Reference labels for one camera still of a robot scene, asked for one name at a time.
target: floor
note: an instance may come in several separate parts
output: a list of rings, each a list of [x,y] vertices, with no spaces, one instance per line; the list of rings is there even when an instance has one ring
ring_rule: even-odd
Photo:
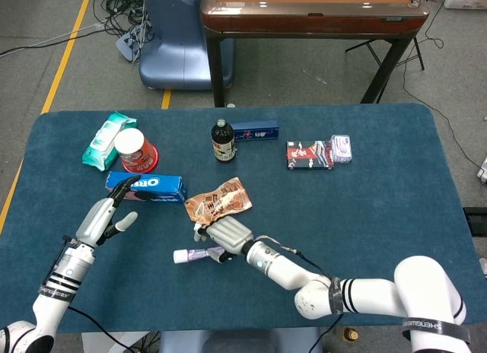
[[[83,0],[0,0],[0,52],[31,45],[72,30]],[[440,5],[432,2],[435,12]],[[426,70],[408,64],[406,86],[417,97],[442,111],[457,141],[477,164],[487,143],[487,25],[485,11],[442,9],[429,35],[444,41],[421,44]],[[91,4],[82,27],[93,24]],[[275,104],[357,103],[371,80],[376,63],[365,48],[348,54],[355,42],[339,40],[239,40],[237,77],[228,101],[237,107]],[[383,55],[385,43],[375,43]],[[21,162],[30,127],[45,106],[65,44],[31,49],[0,58],[0,205],[7,199]],[[392,75],[383,103],[415,102],[403,90],[403,70]],[[137,65],[116,51],[105,33],[78,39],[59,82],[50,111],[161,108],[163,91],[149,90],[138,77]],[[170,108],[211,107],[210,92],[175,91]],[[484,206],[487,189],[476,179],[476,167],[454,142],[446,120],[433,111],[451,173],[464,206]],[[475,239],[480,256],[487,242]],[[333,352],[407,352],[398,327],[358,327],[360,339],[343,344],[330,337]],[[471,326],[473,352],[484,351],[487,324]],[[81,350],[79,335],[60,335],[56,352]]]

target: brown snack bag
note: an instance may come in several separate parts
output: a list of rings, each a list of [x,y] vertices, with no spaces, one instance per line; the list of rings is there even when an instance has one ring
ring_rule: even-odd
[[[241,181],[235,177],[213,192],[200,193],[186,200],[184,205],[192,221],[208,226],[226,215],[251,208],[252,202]]]

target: yellow floor line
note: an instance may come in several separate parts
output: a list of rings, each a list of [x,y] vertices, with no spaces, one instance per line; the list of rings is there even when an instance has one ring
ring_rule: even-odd
[[[169,108],[169,103],[170,103],[170,89],[166,89],[164,91],[164,96],[162,96],[161,109],[167,110]]]
[[[73,31],[78,31],[81,27],[81,23],[83,22],[84,14],[86,13],[86,8],[88,7],[88,2],[90,0],[83,0],[81,3],[81,7],[79,8],[78,16],[76,17],[76,22],[75,25],[73,26]],[[71,34],[71,38],[77,37],[78,33],[73,32]],[[54,101],[54,96],[56,95],[56,92],[58,90],[59,83],[61,82],[61,78],[64,74],[64,71],[66,69],[66,66],[68,64],[69,56],[71,55],[71,51],[73,50],[73,46],[75,45],[76,40],[70,40],[66,44],[66,48],[64,50],[64,54],[62,55],[61,62],[59,63],[58,71],[56,72],[56,75],[54,77],[54,80],[51,84],[51,88],[49,89],[49,93],[47,94],[46,101],[44,102],[44,106],[42,111],[40,111],[41,114],[43,113],[48,113],[49,110],[51,109],[51,106]],[[10,203],[12,201],[12,196],[14,195],[15,187],[17,186],[17,181],[18,181],[18,176],[21,173],[21,168],[22,168],[22,163],[24,162],[24,159],[22,159],[20,165],[18,166],[17,169],[17,174],[15,174],[14,181],[12,182],[12,185],[10,187],[10,191],[8,191],[7,194],[7,199],[5,200],[5,203],[2,207],[2,213],[0,213],[0,235],[2,235],[2,230],[3,230],[3,225],[5,223],[5,219],[7,218],[7,213],[8,209],[10,208]]]

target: dark glass bottle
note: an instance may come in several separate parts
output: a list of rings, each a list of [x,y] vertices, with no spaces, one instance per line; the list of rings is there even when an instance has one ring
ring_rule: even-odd
[[[213,151],[220,163],[235,159],[234,130],[224,119],[217,120],[212,129]]]

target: white robotic arm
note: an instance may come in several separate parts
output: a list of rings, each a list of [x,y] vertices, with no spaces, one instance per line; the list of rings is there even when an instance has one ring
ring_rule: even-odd
[[[70,247],[60,260],[56,259],[39,288],[39,296],[32,307],[37,324],[17,321],[0,329],[0,353],[51,351],[58,325],[94,262],[94,250],[106,239],[125,231],[136,220],[137,213],[130,212],[121,221],[111,222],[130,185],[139,178],[133,176],[122,181],[107,198],[93,205],[76,231],[77,239],[69,241]]]
[[[465,303],[431,258],[404,259],[394,272],[395,283],[379,278],[340,280],[309,272],[254,241],[252,231],[230,216],[204,232],[227,250],[227,257],[244,254],[249,264],[278,285],[298,289],[294,304],[307,319],[340,313],[405,317],[405,336],[410,337],[413,352],[470,352],[468,330],[459,326],[465,320]]]

